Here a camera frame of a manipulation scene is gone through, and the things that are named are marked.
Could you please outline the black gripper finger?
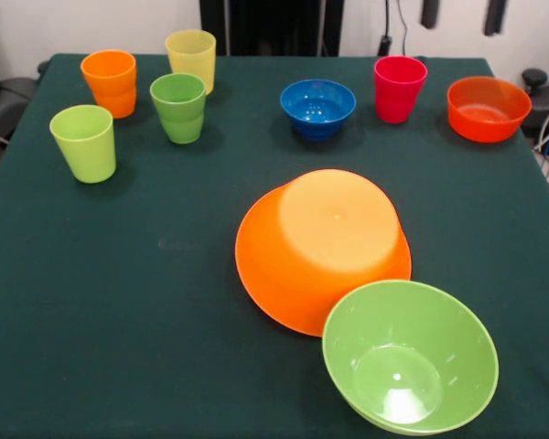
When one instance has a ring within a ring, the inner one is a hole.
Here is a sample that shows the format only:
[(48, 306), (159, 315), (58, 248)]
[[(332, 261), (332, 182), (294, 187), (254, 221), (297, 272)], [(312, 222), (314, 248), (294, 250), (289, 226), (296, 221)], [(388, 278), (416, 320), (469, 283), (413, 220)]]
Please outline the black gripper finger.
[(507, 4), (507, 0), (488, 1), (482, 28), (484, 36), (497, 36), (501, 34)]
[(420, 24), (426, 29), (434, 29), (439, 14), (439, 0), (423, 0)]

